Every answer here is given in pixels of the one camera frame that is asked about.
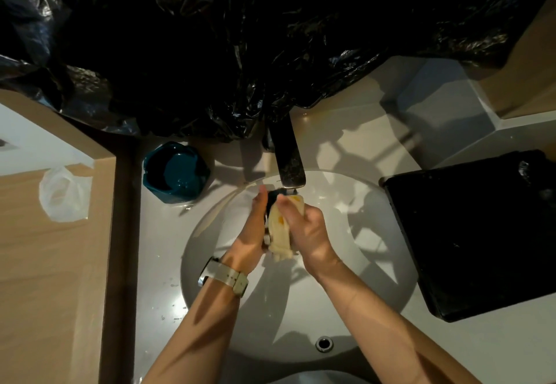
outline white plastic bag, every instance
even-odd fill
[[[54,222],[86,219],[92,182],[92,177],[74,176],[65,167],[48,170],[38,187],[42,209]]]

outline person's left hand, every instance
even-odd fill
[[[245,275],[251,273],[263,255],[265,236],[265,212],[268,191],[264,185],[259,186],[259,193],[253,199],[251,213],[245,226],[231,248],[220,259],[222,264]]]

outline black faucet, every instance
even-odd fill
[[[294,189],[305,186],[305,170],[295,140],[294,128],[291,126],[290,114],[279,122],[267,125],[262,145],[275,154],[284,188]]]

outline round sink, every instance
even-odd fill
[[[299,193],[319,207],[332,246],[365,283],[400,311],[417,282],[417,272],[384,192],[337,173],[307,171]],[[262,180],[268,189],[280,177]],[[187,306],[198,294],[200,269],[211,255],[220,256],[240,233],[257,184],[250,184],[216,204],[199,222],[186,244],[181,284]],[[332,349],[317,343],[329,337]],[[230,348],[255,359],[302,362],[322,359],[356,346],[324,290],[308,275],[300,255],[274,262],[263,256],[249,275]]]

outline forearm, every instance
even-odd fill
[[[479,383],[344,263],[338,262],[316,278],[383,384]]]
[[[208,279],[143,383],[216,383],[238,310],[232,288]]]

